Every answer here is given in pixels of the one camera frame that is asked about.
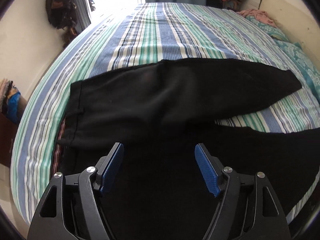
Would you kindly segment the colourful folded clothes stack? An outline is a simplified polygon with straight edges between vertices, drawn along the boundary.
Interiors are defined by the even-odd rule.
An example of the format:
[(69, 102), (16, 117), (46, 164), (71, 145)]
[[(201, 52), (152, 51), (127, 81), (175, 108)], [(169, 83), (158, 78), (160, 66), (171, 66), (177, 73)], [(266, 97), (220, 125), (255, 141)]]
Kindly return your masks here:
[(1, 113), (14, 124), (19, 124), (27, 106), (27, 101), (13, 81), (1, 80)]

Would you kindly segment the pink cloth on pillow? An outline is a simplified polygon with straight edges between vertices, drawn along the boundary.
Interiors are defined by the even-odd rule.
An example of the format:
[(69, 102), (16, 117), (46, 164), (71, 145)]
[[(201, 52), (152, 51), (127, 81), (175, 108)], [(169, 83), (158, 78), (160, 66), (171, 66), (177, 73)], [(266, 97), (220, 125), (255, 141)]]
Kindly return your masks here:
[(264, 23), (264, 24), (268, 24), (270, 26), (273, 27), (277, 27), (275, 22), (269, 18), (267, 12), (262, 11), (262, 10), (258, 10), (258, 9), (246, 9), (246, 10), (242, 10), (237, 12), (238, 15), (242, 16), (242, 17), (247, 17), (247, 16), (253, 16), (257, 21)]

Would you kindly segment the blue curtain left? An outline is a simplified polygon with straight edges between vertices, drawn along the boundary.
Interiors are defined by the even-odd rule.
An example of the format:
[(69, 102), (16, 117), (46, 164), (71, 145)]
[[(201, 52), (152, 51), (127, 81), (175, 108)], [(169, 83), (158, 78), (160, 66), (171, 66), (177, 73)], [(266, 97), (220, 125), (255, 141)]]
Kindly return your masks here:
[(91, 24), (91, 9), (88, 0), (73, 0), (76, 5), (76, 31), (83, 32)]

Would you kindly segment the brown drawer cabinet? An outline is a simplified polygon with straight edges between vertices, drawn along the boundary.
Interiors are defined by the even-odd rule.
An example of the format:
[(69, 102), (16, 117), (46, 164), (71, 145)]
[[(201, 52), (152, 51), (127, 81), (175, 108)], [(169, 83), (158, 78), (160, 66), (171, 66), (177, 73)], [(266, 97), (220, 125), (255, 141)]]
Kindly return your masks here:
[(0, 113), (0, 162), (6, 167), (11, 165), (12, 147), (18, 126)]

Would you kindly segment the dark coats on rack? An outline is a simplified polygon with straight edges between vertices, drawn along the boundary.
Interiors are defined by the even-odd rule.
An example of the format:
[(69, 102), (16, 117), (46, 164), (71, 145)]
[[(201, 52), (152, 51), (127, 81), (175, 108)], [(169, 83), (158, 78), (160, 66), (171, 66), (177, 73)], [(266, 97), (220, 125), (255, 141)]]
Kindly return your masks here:
[(56, 29), (73, 28), (77, 23), (73, 0), (46, 0), (49, 23)]

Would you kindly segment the striped bed with cover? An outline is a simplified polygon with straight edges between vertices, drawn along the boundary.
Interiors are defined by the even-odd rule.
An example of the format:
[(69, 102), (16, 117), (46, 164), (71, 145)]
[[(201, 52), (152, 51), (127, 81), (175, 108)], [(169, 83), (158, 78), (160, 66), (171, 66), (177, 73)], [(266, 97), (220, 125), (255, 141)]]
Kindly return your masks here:
[(147, 3), (90, 25), (62, 52), (28, 100), (11, 159), (11, 191), (26, 223), (57, 169), (54, 139), (78, 80), (128, 66), (188, 57), (239, 59), (291, 70), (302, 88), (266, 110), (223, 121), (261, 132), (319, 127), (319, 101), (272, 37), (236, 12), (201, 5)]

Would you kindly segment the black pants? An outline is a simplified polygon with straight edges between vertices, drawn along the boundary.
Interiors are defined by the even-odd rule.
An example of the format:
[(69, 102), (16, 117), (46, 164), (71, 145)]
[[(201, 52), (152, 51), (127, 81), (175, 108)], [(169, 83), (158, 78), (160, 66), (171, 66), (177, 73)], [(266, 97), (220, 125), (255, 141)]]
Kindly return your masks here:
[(319, 129), (257, 132), (218, 124), (302, 91), (289, 70), (234, 59), (163, 60), (71, 85), (60, 171), (94, 165), (116, 143), (124, 157), (99, 196), (116, 239), (201, 239), (217, 200), (195, 159), (203, 143), (238, 173), (264, 172), (288, 214), (319, 172)]

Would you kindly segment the teal patterned pillow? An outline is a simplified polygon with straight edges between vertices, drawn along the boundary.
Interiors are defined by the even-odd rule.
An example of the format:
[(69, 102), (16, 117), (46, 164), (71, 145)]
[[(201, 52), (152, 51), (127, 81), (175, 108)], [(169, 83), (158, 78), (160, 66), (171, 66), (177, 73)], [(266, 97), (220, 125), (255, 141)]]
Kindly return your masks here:
[(260, 22), (254, 16), (246, 16), (249, 22), (273, 38), (279, 48), (292, 60), (304, 77), (312, 94), (319, 101), (319, 70), (307, 57), (299, 43), (291, 43), (285, 34), (277, 27)]

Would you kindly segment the cream headboard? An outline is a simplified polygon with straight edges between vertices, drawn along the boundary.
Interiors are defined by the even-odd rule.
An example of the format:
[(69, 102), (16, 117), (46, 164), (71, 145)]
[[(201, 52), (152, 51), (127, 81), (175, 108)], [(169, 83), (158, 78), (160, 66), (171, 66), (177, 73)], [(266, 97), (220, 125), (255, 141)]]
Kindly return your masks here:
[(292, 43), (298, 42), (319, 68), (319, 26), (313, 18), (284, 0), (261, 0), (259, 9), (268, 13)]

